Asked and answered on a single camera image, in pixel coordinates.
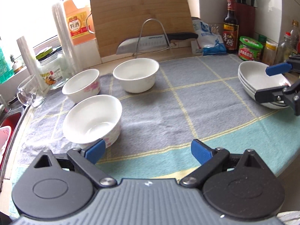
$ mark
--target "bowl with pink floral pattern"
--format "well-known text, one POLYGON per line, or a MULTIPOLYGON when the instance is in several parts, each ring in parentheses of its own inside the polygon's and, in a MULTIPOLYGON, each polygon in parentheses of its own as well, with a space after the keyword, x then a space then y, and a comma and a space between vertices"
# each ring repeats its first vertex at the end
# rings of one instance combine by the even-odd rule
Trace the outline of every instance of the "bowl with pink floral pattern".
POLYGON ((97 69, 88 69, 69 79, 64 84, 62 93, 76 104, 97 95, 100 89, 99 71, 97 69))

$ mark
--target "white bowl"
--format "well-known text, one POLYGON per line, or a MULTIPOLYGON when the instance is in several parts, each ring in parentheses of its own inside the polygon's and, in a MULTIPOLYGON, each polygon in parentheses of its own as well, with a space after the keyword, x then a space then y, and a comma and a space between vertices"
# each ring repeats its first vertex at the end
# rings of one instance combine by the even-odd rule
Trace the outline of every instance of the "white bowl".
MULTIPOLYGON (((246 93, 255 101, 255 93, 249 89, 242 81, 242 79, 240 78, 240 76, 238 76, 239 80, 241 81, 244 90, 246 91, 246 93)), ((262 106, 270 108, 270 109, 282 109, 282 108, 287 108, 287 105, 279 105, 279 104, 274 104, 274 103, 261 103, 262 106)))
POLYGON ((97 69, 82 71, 69 79, 62 88, 62 93, 75 104, 100 92, 100 78, 97 69))
POLYGON ((136 58, 117 66, 112 75, 119 80, 122 88, 130 93, 149 90, 155 83, 159 63, 150 58, 136 58))
POLYGON ((83 147, 104 139, 111 146, 121 131, 121 102, 110 95, 85 99, 67 114, 62 131, 67 140, 83 147))
MULTIPOLYGON (((244 87, 247 87, 247 89, 250 90, 255 95, 256 90, 253 89, 249 84, 247 84, 247 82, 245 81, 245 79, 241 75, 240 71, 238 71, 238 78, 239 78, 240 82, 242 83, 242 85, 244 87)), ((274 104, 274 105, 277 105, 277 106, 282 106, 282 107, 286 107, 287 106, 286 104, 284 104, 283 101, 271 102, 271 104, 274 104)))
POLYGON ((244 81, 256 91, 277 86, 291 85, 282 74, 268 76, 266 74, 267 67, 268 65, 264 63, 245 61, 239 65, 239 72, 244 81))

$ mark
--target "bamboo cutting board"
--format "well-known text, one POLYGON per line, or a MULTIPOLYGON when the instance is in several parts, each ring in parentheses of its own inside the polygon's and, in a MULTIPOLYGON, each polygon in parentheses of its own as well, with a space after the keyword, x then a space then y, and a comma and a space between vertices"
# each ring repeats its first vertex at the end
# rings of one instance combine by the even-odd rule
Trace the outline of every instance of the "bamboo cutting board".
MULTIPOLYGON (((187 0, 90 0, 101 57, 110 56, 124 40, 139 37, 147 19, 158 19, 166 33, 195 32, 187 0)), ((142 36, 163 34, 159 23, 145 24, 142 36)))

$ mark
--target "drinking glass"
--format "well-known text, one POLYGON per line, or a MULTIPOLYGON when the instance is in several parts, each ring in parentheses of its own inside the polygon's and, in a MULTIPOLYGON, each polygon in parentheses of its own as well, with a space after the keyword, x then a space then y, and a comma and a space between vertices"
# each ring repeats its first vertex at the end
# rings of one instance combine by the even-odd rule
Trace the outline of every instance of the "drinking glass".
POLYGON ((44 94, 35 75, 30 75, 18 86, 17 97, 24 106, 37 108, 43 104, 44 94))

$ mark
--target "stainless steel sink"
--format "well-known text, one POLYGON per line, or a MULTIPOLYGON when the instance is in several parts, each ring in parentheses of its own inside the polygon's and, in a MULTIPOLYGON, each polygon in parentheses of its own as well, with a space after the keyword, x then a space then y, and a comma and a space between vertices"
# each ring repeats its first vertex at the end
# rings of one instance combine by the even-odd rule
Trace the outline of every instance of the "stainless steel sink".
POLYGON ((0 168, 0 192, 2 190, 2 183, 5 175, 5 170, 7 166, 7 162, 9 159, 9 155, 11 153, 17 132, 20 128, 21 123, 23 122, 23 119, 26 115, 26 112, 28 111, 29 107, 24 108, 20 104, 16 104, 15 106, 12 106, 12 110, 9 111, 6 114, 2 114, 0 116, 0 127, 2 126, 11 126, 12 134, 10 141, 7 144, 6 151, 3 157, 3 162, 0 168))

